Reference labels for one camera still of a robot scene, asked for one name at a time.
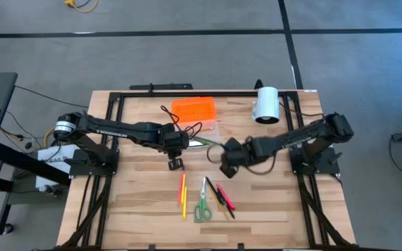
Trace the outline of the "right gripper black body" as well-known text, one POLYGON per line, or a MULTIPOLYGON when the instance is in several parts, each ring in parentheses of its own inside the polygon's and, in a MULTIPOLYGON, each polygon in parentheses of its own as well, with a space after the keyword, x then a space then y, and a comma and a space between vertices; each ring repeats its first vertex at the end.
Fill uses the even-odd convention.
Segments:
POLYGON ((258 163, 251 139, 241 144, 232 137, 226 141, 224 147, 224 152, 221 154, 220 170, 228 178, 232 178, 240 167, 250 167, 258 163))

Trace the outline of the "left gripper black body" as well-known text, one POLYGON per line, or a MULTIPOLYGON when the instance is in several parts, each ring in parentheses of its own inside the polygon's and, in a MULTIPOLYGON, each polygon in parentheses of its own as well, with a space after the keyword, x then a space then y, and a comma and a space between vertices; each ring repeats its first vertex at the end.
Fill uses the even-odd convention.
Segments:
POLYGON ((164 134, 164 152, 170 161, 168 167, 170 171, 183 168, 183 160, 180 158, 182 151, 187 149, 189 138, 186 131, 171 131, 164 134))

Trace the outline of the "clear box with orange lid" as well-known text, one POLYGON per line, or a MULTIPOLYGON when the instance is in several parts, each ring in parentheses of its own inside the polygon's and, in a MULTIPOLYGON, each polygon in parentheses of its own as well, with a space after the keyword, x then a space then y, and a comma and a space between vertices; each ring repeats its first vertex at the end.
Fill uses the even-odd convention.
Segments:
POLYGON ((217 142, 217 144, 219 143, 220 135, 218 122, 216 120, 217 112, 212 97, 173 100, 171 112, 179 118, 177 125, 181 129, 189 128, 188 134, 191 136, 190 140, 194 140, 194 137, 201 137, 217 142))

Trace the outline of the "pink pen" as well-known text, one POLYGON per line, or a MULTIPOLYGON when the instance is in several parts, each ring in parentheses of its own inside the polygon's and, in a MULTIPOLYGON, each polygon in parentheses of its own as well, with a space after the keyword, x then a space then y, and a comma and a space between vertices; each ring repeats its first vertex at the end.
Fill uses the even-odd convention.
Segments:
POLYGON ((232 201, 229 199, 229 197, 226 195, 225 191, 222 189, 222 187, 219 184, 216 184, 216 188, 218 192, 221 194, 223 201, 226 203, 227 207, 231 210, 235 210, 235 205, 232 203, 232 201))

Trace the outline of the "red pen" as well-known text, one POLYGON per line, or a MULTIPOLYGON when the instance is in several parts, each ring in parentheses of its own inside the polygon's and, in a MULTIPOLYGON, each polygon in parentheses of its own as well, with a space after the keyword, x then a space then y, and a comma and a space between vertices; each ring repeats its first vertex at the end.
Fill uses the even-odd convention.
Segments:
POLYGON ((178 203, 180 205, 183 204, 183 190, 184 190, 184 182, 185 182, 185 172, 182 171, 179 180, 179 196, 178 196, 178 203))

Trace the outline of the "green-handled scissors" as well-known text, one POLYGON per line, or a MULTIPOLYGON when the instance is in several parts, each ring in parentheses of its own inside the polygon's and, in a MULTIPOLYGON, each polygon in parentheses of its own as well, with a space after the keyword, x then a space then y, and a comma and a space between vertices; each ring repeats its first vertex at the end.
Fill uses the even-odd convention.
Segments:
POLYGON ((204 178, 203 182, 202 182, 202 187, 200 190, 200 198, 193 210, 193 216, 194 216, 195 223, 209 221, 209 220, 211 220, 211 217, 212 217, 211 209, 207 205, 206 189, 207 189, 207 179, 204 178))

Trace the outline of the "white box with black print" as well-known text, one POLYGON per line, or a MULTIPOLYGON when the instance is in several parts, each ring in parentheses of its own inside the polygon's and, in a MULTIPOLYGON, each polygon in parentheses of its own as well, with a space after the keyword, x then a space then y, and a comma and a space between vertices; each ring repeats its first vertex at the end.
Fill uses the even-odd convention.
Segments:
MULTIPOLYGON (((76 149, 76 145, 53 146, 45 150, 40 150, 38 152, 38 159, 46 160, 48 165, 69 174, 70 165, 65 163, 64 160, 73 158, 76 149)), ((43 190, 43 187, 47 185, 56 186, 58 183, 39 176, 36 177, 36 188, 43 190)))

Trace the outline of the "black mounting bar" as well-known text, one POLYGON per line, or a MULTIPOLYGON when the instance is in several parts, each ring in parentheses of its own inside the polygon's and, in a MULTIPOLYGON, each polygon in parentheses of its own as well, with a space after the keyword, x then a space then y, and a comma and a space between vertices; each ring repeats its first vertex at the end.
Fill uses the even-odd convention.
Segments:
POLYGON ((132 91, 139 90, 193 90, 192 84, 143 84, 143 85, 131 85, 129 89, 132 91))

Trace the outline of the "white cylindrical lamp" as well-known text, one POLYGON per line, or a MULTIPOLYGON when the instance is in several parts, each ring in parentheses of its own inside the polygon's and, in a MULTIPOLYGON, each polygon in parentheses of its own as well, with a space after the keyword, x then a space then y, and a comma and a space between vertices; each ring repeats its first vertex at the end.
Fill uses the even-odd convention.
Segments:
POLYGON ((275 124, 279 122, 278 89, 264 86, 261 79, 255 83, 254 89, 258 91, 257 100, 253 101, 251 116, 261 124, 275 124))

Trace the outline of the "black aluminium frame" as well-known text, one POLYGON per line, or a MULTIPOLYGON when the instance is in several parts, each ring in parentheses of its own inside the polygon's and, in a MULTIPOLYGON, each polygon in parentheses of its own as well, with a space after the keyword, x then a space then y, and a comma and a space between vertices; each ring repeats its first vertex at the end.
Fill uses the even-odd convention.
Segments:
POLYGON ((279 91, 279 122, 256 123, 251 116, 257 91, 206 90, 217 112, 220 141, 182 153, 184 168, 170 171, 168 157, 126 138, 90 134, 119 151, 115 175, 73 176, 57 246, 52 251, 98 250, 356 250, 343 191, 315 170, 305 175, 301 145, 228 178, 220 170, 229 138, 274 137, 322 119, 318 95, 279 91), (181 172, 186 174, 187 218, 178 203, 181 172), (235 206, 227 221, 206 189, 209 221, 194 222, 193 210, 205 177, 224 189, 235 206))

